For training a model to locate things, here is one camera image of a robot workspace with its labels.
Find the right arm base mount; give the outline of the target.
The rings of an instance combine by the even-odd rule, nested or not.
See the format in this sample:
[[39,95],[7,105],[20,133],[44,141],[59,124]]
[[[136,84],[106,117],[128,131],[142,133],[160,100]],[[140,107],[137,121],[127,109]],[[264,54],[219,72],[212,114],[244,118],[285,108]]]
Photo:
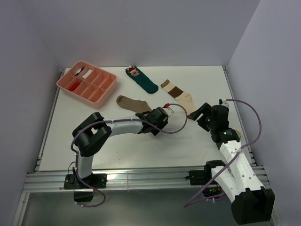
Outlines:
[[[212,178],[211,169],[218,166],[225,166],[225,163],[222,160],[207,161],[203,170],[190,170],[185,179],[190,181],[191,186],[205,185]],[[222,189],[217,182],[213,181],[211,184],[214,186],[209,186],[203,191],[205,197],[222,193]]]

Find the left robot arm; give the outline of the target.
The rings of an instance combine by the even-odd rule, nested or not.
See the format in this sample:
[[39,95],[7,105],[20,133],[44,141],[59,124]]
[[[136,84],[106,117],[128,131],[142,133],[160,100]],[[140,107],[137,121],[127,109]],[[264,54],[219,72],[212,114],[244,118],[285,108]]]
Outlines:
[[157,107],[149,113],[137,113],[125,119],[105,119],[96,112],[87,117],[72,132],[76,157],[75,183],[86,188],[92,182],[92,162],[108,138],[123,134],[157,135],[168,123],[168,114]]

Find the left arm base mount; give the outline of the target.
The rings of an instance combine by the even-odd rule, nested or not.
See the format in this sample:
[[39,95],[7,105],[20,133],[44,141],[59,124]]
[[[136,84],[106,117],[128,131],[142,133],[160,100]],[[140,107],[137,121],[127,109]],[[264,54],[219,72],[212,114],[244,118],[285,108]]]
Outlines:
[[97,189],[103,189],[106,187],[107,182],[107,175],[106,174],[91,174],[87,178],[82,179],[83,182],[85,182],[87,185],[83,184],[78,177],[76,176],[75,168],[73,167],[72,173],[68,173],[65,176],[65,182],[64,182],[64,190],[74,190],[73,192],[73,198],[74,201],[80,202],[80,203],[86,203],[92,201],[95,190],[88,192],[77,192],[77,190],[80,189],[90,189],[90,187],[97,188]]

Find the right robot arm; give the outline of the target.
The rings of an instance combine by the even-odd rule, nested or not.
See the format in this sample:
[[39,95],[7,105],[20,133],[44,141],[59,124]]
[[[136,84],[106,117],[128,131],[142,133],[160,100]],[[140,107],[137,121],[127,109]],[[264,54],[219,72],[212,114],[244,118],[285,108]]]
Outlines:
[[204,200],[216,201],[227,196],[231,212],[238,225],[271,220],[275,195],[258,179],[249,164],[238,133],[229,127],[229,105],[220,100],[218,105],[204,103],[191,113],[191,118],[211,134],[212,141],[225,161],[206,162],[201,176],[204,186],[200,193]]

